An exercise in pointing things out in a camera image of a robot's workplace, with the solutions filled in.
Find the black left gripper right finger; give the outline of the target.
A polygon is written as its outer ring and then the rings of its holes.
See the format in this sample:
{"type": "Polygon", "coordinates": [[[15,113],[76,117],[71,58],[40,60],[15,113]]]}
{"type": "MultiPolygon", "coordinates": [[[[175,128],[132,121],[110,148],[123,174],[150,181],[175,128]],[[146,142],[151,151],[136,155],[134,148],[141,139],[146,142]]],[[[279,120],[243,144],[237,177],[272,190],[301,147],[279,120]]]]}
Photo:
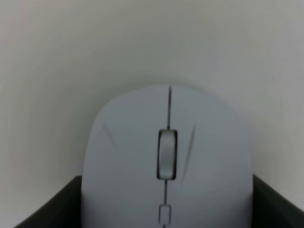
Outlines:
{"type": "Polygon", "coordinates": [[[253,228],[304,228],[304,212],[253,176],[253,228]]]}

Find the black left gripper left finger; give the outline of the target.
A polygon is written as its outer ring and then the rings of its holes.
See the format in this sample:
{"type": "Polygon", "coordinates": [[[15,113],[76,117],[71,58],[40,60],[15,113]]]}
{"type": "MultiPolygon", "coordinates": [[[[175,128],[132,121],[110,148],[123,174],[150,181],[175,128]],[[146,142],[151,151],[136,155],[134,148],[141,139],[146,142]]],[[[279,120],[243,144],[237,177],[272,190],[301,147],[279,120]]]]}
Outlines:
{"type": "Polygon", "coordinates": [[[80,228],[82,177],[75,176],[62,190],[18,228],[80,228]]]}

